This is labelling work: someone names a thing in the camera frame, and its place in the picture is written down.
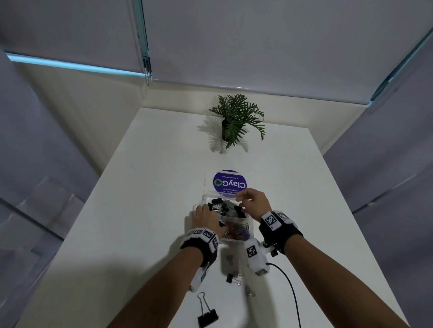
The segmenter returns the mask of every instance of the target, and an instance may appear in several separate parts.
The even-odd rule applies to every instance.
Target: beige wall
[[[32,64],[16,67],[89,161],[102,172],[140,107],[207,114],[217,95],[235,90],[192,87]],[[365,106],[260,93],[245,94],[265,122],[307,127],[324,153]]]

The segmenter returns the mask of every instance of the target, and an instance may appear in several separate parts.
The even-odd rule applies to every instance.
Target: black plant pot
[[[229,142],[227,139],[226,139],[226,129],[227,129],[227,126],[229,125],[229,121],[227,121],[226,119],[225,120],[223,120],[223,140],[224,141],[227,141],[227,142]]]

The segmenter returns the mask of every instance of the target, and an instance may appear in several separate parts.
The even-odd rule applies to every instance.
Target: white table
[[[400,310],[308,129],[266,124],[245,144],[221,154],[220,120],[141,109],[53,260],[17,327],[105,327],[134,292],[176,254],[189,212],[210,190],[217,171],[236,170],[263,190],[305,237],[351,270],[399,316]],[[262,240],[257,225],[255,237]],[[244,266],[243,285],[222,247],[200,290],[219,320],[210,327],[297,327],[294,299],[275,268],[264,277]],[[290,277],[303,328],[331,327],[290,265],[268,259]],[[171,327],[198,327],[197,294],[188,293]]]

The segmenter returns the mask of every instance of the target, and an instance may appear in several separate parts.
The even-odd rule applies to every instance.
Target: wristband
[[[210,266],[217,258],[217,249],[220,240],[215,232],[208,228],[195,228],[185,235],[181,249],[196,247],[203,254],[203,262],[200,267]]]
[[[268,245],[284,254],[284,245],[293,235],[304,236],[295,222],[281,211],[267,212],[260,220],[259,230]]]

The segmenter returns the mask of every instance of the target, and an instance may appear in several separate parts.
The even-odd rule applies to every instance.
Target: green fern
[[[220,103],[218,107],[209,109],[210,112],[222,116],[228,121],[224,135],[227,140],[226,148],[236,145],[239,138],[246,134],[243,129],[246,124],[258,129],[262,140],[265,137],[265,125],[262,124],[265,114],[257,107],[257,104],[249,103],[246,100],[247,98],[242,94],[237,94],[234,97],[231,95],[218,96]]]

